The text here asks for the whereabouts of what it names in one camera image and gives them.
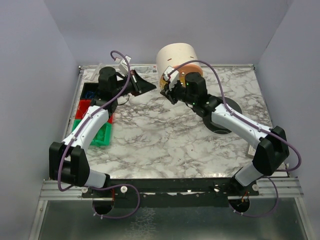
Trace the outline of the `black cable spool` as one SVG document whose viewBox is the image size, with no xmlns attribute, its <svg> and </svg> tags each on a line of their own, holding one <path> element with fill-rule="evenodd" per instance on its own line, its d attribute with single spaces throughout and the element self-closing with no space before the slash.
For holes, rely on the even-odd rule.
<svg viewBox="0 0 320 240">
<path fill-rule="evenodd" d="M 225 102 L 227 106 L 233 111 L 242 115 L 242 109 L 240 105 L 231 98 L 226 97 Z M 215 109 L 214 112 L 209 113 L 209 115 L 202 118 L 202 122 L 207 129 L 209 129 L 214 134 L 227 135 L 231 133 L 232 129 L 235 127 L 231 126 L 235 123 L 236 117 L 231 116 L 230 112 L 225 109 L 223 102 Z"/>
</svg>

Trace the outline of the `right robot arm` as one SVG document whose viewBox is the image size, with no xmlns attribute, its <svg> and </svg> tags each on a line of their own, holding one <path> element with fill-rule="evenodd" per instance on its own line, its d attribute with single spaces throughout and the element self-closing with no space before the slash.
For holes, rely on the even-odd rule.
<svg viewBox="0 0 320 240">
<path fill-rule="evenodd" d="M 178 73 L 164 74 L 161 94 L 172 104 L 178 101 L 191 105 L 193 112 L 208 126 L 216 124 L 246 140 L 255 155 L 248 165 L 234 174 L 235 184 L 246 187 L 262 176 L 271 176 L 289 156 L 286 134 L 281 127 L 269 128 L 237 112 L 220 97 L 208 93 L 205 79 L 197 72 L 185 76 L 181 84 Z"/>
</svg>

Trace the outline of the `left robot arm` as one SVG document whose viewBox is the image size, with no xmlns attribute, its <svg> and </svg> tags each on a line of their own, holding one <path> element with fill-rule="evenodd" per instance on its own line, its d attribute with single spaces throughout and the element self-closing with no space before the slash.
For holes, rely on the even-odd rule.
<svg viewBox="0 0 320 240">
<path fill-rule="evenodd" d="M 108 122 L 118 106 L 118 97 L 139 96 L 156 89 L 135 70 L 121 74 L 113 67 L 99 70 L 97 89 L 85 116 L 62 142 L 49 147 L 49 177 L 77 187 L 102 189 L 110 176 L 92 170 L 86 152 L 100 128 Z"/>
</svg>

